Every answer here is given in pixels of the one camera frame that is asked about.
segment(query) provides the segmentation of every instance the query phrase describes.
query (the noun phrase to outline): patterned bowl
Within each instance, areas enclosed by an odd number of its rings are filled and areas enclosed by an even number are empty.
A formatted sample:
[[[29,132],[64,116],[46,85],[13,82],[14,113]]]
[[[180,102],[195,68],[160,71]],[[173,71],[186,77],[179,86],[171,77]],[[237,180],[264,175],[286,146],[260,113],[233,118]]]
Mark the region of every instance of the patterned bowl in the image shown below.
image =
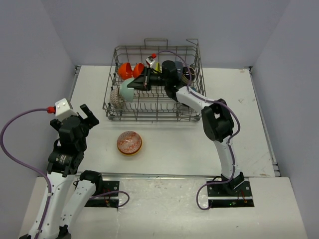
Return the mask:
[[[119,93],[120,88],[115,88],[110,93],[110,102],[117,109],[123,109],[125,105],[124,97]]]
[[[126,131],[118,137],[117,147],[126,156],[134,155],[142,147],[142,138],[136,132]]]

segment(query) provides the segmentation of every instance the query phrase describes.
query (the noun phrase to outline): yellow object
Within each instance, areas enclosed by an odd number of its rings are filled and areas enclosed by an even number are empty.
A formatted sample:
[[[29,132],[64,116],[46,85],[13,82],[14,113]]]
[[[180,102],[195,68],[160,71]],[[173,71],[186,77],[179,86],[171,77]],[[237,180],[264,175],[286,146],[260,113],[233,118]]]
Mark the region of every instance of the yellow object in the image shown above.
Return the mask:
[[[156,62],[155,70],[161,72],[160,71],[160,63],[159,62]]]

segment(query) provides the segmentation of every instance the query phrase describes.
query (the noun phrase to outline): dish rack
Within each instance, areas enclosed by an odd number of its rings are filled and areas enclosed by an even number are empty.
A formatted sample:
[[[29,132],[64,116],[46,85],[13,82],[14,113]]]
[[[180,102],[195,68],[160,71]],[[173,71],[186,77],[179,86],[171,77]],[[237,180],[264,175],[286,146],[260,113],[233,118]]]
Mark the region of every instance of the dish rack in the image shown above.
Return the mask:
[[[199,121],[200,112],[170,99],[164,87],[153,86],[150,91],[134,91],[133,102],[125,102],[122,109],[115,108],[110,103],[110,92],[119,87],[123,80],[117,71],[121,64],[130,62],[132,68],[138,63],[145,63],[152,53],[162,50],[173,51],[181,56],[195,70],[195,80],[191,84],[197,92],[206,96],[202,63],[198,39],[186,39],[188,45],[172,46],[167,39],[144,39],[141,46],[118,46],[114,49],[111,69],[103,102],[103,109],[109,120],[131,121]],[[156,61],[181,61],[176,55],[163,52],[157,55]]]

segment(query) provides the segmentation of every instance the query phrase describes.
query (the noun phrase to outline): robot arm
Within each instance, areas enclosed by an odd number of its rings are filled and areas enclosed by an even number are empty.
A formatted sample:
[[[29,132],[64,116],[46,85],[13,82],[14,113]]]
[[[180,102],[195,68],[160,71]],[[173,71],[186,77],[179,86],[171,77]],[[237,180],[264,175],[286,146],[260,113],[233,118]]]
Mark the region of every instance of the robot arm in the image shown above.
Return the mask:
[[[227,144],[229,137],[233,133],[234,122],[229,111],[224,110],[223,107],[217,104],[208,103],[200,100],[195,95],[203,98],[204,96],[195,92],[186,86],[177,89],[176,99],[197,112],[202,113],[203,127],[206,136],[211,139],[218,152],[221,163],[222,176],[225,179],[230,179],[233,172],[233,159],[228,144],[232,145],[232,140]],[[240,175],[238,165],[235,165],[234,178]]]
[[[59,139],[54,143],[47,167],[47,177],[50,180],[52,192],[49,195],[48,188],[46,188],[36,220],[29,233],[22,236],[21,239],[70,238],[68,230],[62,230],[63,235],[61,229],[73,225],[87,200],[96,191],[98,181],[102,181],[101,175],[96,172],[93,174],[98,174],[95,176],[97,181],[91,180],[90,175],[80,179],[81,187],[77,188],[71,197],[71,204],[69,202],[64,208],[67,192],[84,158],[84,151],[87,148],[86,137],[89,130],[99,123],[86,105],[81,105],[80,108],[87,115],[85,119],[73,111],[71,104],[66,99],[55,104],[56,119],[52,120],[50,125],[58,131]],[[48,196],[50,197],[49,206],[45,210]],[[42,222],[41,218],[44,213],[46,217]],[[39,232],[40,223],[42,223],[42,228]]]

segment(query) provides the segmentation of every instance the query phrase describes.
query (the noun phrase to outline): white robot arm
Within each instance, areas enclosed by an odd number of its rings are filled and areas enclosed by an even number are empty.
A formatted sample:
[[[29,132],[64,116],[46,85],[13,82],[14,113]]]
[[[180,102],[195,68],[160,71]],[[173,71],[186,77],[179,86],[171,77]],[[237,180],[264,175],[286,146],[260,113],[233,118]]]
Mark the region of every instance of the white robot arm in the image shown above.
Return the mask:
[[[68,232],[72,230],[76,218],[102,183],[100,173],[83,172],[71,199],[64,206],[67,193],[87,148],[86,137],[89,130],[99,123],[86,105],[80,108],[87,118],[83,119],[74,112],[66,99],[55,103],[55,119],[50,122],[50,125],[59,132],[59,139],[54,143],[47,168],[47,177],[52,191],[49,194],[48,187],[45,189],[35,222],[29,233],[20,237],[21,239],[70,238],[71,235]]]
[[[178,102],[191,107],[197,112],[202,112],[205,107],[210,108],[212,106],[212,103],[208,103],[208,101],[215,101],[213,99],[208,99],[208,98],[207,98],[207,101],[203,101],[203,100],[200,100],[195,95],[198,95],[201,98],[204,97],[203,95],[197,93],[191,88],[187,89],[186,86],[180,88],[176,92],[176,98]],[[218,156],[220,159],[221,173],[226,179],[229,179],[233,172],[233,158],[228,146],[229,144],[232,145],[232,140],[230,140],[230,142],[228,143],[228,139],[230,136],[231,135],[228,135],[224,137],[223,139],[220,138],[220,139],[213,140],[217,148]],[[235,166],[235,173],[233,177],[236,178],[237,176],[239,176],[240,170],[238,165],[234,165],[234,166]]]

